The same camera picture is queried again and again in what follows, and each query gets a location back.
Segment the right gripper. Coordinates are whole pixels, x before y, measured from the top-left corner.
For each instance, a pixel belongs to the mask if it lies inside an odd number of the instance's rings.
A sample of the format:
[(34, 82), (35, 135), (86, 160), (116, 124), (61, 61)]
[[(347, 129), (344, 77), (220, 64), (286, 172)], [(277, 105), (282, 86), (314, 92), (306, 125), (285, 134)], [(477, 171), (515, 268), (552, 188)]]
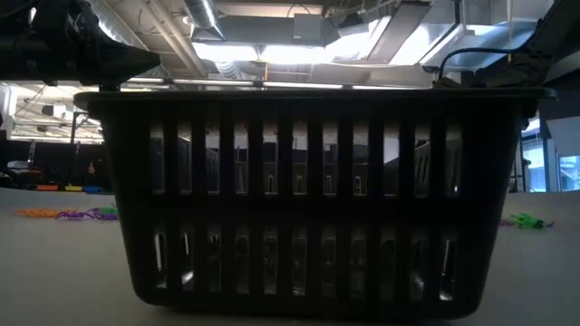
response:
[[(442, 60), (434, 89), (459, 88), (487, 88), (492, 84), (501, 83), (501, 74), (505, 73), (508, 63), (511, 62), (511, 72), (515, 87), (536, 87), (541, 85), (554, 61), (556, 52), (561, 43), (562, 28), (560, 22), (562, 0), (555, 0), (544, 18), (538, 21), (536, 30), (517, 51), (515, 50), (456, 50), (447, 54)], [(463, 53), (491, 53), (503, 54), (507, 63), (494, 69), (486, 68), (480, 74), (474, 74), (467, 81), (454, 81), (445, 76), (445, 67), (449, 59)]]

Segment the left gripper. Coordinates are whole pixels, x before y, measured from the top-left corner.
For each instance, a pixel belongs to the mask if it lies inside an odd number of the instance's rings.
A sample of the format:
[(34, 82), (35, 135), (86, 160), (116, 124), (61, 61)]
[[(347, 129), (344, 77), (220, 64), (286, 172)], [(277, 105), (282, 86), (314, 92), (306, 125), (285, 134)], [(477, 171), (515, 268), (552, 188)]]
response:
[(119, 86), (160, 65), (156, 53), (100, 38), (99, 19), (87, 0), (38, 0), (32, 28), (45, 44), (43, 77), (83, 85)]

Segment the bright blue window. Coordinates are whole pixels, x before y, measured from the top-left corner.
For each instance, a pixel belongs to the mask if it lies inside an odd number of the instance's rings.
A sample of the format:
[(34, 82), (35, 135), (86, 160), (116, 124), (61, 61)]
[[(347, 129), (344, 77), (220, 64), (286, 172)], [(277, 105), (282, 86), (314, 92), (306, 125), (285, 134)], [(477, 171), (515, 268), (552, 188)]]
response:
[(580, 156), (559, 158), (560, 190), (580, 190)]

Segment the ceiling light strip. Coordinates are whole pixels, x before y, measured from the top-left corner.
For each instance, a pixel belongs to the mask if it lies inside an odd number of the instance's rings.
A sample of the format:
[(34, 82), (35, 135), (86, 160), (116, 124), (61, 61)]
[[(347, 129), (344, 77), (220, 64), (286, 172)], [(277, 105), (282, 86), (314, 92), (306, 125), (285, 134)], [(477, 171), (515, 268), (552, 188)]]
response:
[(397, 85), (359, 85), (335, 84), (295, 81), (256, 81), (256, 80), (224, 80), (224, 79), (173, 79), (134, 77), (127, 83), (155, 85), (195, 85), (218, 87), (252, 87), (252, 88), (296, 88), (296, 89), (354, 89), (354, 90), (413, 90), (412, 86)]

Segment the grey ceiling box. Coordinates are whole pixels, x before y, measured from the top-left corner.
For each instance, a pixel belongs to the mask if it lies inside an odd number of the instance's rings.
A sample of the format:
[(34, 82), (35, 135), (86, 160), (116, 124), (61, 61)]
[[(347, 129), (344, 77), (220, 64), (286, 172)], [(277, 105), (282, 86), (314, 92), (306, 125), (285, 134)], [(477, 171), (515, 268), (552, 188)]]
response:
[(323, 18), (317, 14), (294, 14), (293, 39), (302, 43), (320, 43)]

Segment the black slotted plastic basket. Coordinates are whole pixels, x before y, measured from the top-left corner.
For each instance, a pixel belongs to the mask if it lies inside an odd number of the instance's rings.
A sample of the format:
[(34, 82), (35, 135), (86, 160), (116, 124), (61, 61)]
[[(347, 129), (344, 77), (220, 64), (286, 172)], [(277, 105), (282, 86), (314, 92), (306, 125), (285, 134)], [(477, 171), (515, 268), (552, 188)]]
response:
[[(164, 189), (164, 141), (160, 137), (150, 139), (150, 167), (151, 184), (155, 191)], [(336, 194), (338, 186), (338, 168), (335, 165), (338, 147), (331, 144), (324, 146), (323, 158), (323, 191), (327, 196)], [(234, 157), (234, 189), (238, 194), (248, 191), (248, 165), (247, 146), (245, 144), (236, 145), (233, 151)], [(268, 195), (277, 192), (277, 142), (266, 141), (263, 143), (263, 189)], [(430, 143), (427, 140), (420, 140), (414, 149), (413, 156), (413, 192), (418, 197), (429, 194), (430, 191)], [(307, 191), (307, 157), (306, 149), (298, 146), (293, 147), (293, 176), (291, 184), (293, 192), (302, 195)], [(206, 188), (209, 193), (219, 191), (219, 147), (206, 146), (205, 158), (205, 179)], [(353, 193), (356, 196), (364, 196), (368, 189), (368, 146), (365, 144), (355, 144), (353, 146)], [(445, 181), (444, 193), (448, 197), (456, 196), (459, 193), (461, 178), (462, 152), (461, 143), (457, 139), (451, 139), (446, 143), (445, 153)], [(397, 157), (384, 159), (382, 173), (382, 190), (386, 196), (395, 196), (400, 193), (399, 179), (400, 160)], [(191, 166), (191, 142), (188, 139), (178, 139), (178, 177), (179, 191), (185, 194), (193, 190), (193, 178), (197, 174), (192, 171)]]
[[(83, 92), (99, 120), (132, 287), (144, 302), (196, 311), (356, 320), (458, 319), (484, 292), (522, 122), (546, 88)], [(164, 141), (164, 189), (150, 139)], [(178, 139), (191, 142), (193, 190), (179, 191)], [(444, 193), (446, 143), (461, 143), (459, 193)], [(430, 191), (413, 192), (413, 156), (430, 143)], [(277, 192), (263, 189), (263, 143), (277, 142)], [(336, 194), (324, 146), (338, 147)], [(234, 189), (247, 146), (248, 191)], [(368, 189), (353, 193), (353, 146), (368, 146)], [(219, 147), (219, 191), (206, 146)], [(307, 191), (293, 192), (293, 147)], [(386, 157), (400, 193), (382, 190)]]

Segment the grey table mat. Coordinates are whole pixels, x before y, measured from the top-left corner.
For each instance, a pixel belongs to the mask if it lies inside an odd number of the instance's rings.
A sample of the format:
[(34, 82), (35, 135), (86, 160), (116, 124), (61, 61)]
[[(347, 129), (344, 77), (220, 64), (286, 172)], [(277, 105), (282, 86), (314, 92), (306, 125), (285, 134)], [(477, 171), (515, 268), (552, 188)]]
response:
[[(23, 209), (111, 202), (0, 188), (0, 326), (350, 326), (154, 307), (132, 290), (117, 223), (20, 216)], [(478, 310), (430, 326), (580, 326), (580, 192), (511, 194), (504, 210), (553, 225), (535, 232), (501, 227)]]

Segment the silver round ventilation duct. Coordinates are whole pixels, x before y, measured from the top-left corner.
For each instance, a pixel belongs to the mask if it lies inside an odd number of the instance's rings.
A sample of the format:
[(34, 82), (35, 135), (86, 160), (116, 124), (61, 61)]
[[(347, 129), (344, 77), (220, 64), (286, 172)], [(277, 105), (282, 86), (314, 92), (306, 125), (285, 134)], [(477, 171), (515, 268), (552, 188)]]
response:
[(183, 0), (187, 15), (193, 24), (193, 38), (225, 41), (219, 25), (219, 11), (213, 0)]

